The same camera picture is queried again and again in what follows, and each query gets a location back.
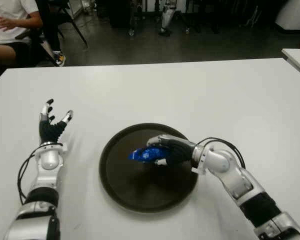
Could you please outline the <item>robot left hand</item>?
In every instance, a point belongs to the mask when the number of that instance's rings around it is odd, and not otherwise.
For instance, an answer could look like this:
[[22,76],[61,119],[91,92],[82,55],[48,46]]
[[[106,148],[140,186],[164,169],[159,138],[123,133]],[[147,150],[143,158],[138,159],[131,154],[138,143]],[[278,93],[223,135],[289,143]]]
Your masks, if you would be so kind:
[[45,143],[57,143],[59,137],[62,135],[74,115],[73,111],[69,110],[59,122],[52,124],[52,121],[55,119],[54,115],[50,116],[50,112],[53,110],[53,102],[53,99],[49,99],[43,105],[39,115],[38,132],[41,145]]

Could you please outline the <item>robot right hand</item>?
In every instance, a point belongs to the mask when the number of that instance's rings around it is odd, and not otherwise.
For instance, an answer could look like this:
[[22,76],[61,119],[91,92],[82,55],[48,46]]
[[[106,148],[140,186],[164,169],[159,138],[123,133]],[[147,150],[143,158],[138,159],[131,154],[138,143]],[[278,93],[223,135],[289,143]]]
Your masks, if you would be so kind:
[[159,149],[160,154],[152,158],[152,163],[158,166],[172,166],[192,160],[197,144],[187,139],[162,134],[150,138],[146,147]]

